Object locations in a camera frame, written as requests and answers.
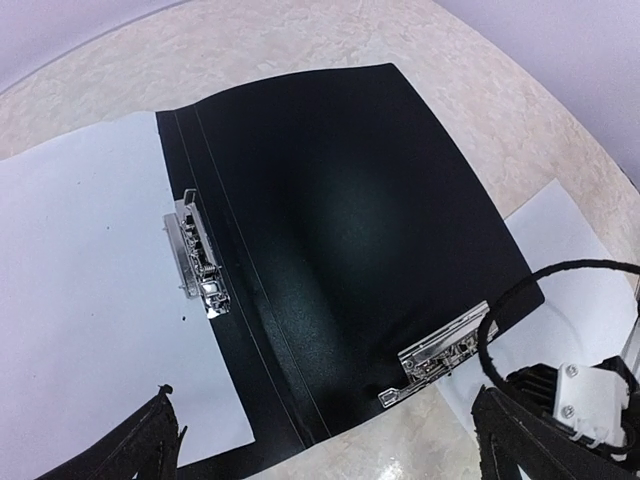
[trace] metal clip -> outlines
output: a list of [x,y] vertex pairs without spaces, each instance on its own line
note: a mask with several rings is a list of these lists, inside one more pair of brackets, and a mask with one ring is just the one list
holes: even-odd
[[[388,408],[404,400],[473,356],[478,350],[478,326],[488,311],[489,305],[482,302],[398,353],[409,385],[402,389],[388,388],[378,394],[382,406]],[[489,329],[489,341],[493,340],[496,333],[498,327],[493,322]]]
[[185,190],[183,200],[175,203],[176,213],[163,217],[164,225],[180,272],[181,288],[187,298],[201,297],[207,318],[215,318],[229,312],[230,297],[195,199],[195,190]]

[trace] screw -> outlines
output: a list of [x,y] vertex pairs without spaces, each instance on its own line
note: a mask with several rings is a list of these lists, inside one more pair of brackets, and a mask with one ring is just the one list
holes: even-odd
[[575,409],[573,408],[572,405],[567,405],[565,407],[562,407],[562,416],[564,418],[571,418],[573,417],[574,413],[575,413]]
[[578,374],[578,367],[575,365],[569,365],[566,369],[567,375],[570,377],[575,377]]

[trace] white paper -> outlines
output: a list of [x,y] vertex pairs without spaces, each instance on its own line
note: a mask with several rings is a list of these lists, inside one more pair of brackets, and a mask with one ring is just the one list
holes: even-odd
[[77,455],[163,384],[189,426],[180,465],[253,441],[203,306],[178,288],[154,114],[0,162],[0,192],[0,478]]
[[[506,220],[532,271],[579,258],[611,258],[578,206],[554,180]],[[541,280],[545,303],[489,345],[503,377],[537,363],[594,365],[619,355],[636,318],[624,274],[582,269]],[[490,385],[478,356],[436,382],[458,420],[474,435],[471,406]]]

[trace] black folder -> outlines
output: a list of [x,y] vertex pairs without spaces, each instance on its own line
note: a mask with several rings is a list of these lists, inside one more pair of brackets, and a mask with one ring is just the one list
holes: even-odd
[[[256,439],[179,478],[244,478],[382,413],[378,394],[408,383],[400,351],[530,274],[394,65],[261,80],[157,120],[174,198],[197,190],[220,259],[230,311],[211,323]],[[543,300],[531,288],[499,333]]]

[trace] marble-patterned tabletop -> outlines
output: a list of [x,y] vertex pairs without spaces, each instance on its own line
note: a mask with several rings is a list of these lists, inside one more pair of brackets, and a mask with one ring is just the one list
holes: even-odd
[[[138,110],[294,71],[393,62],[506,217],[554,177],[618,260],[640,260],[640,195],[530,75],[431,0],[194,0],[111,32],[0,95],[0,158]],[[478,478],[435,387],[259,478]]]

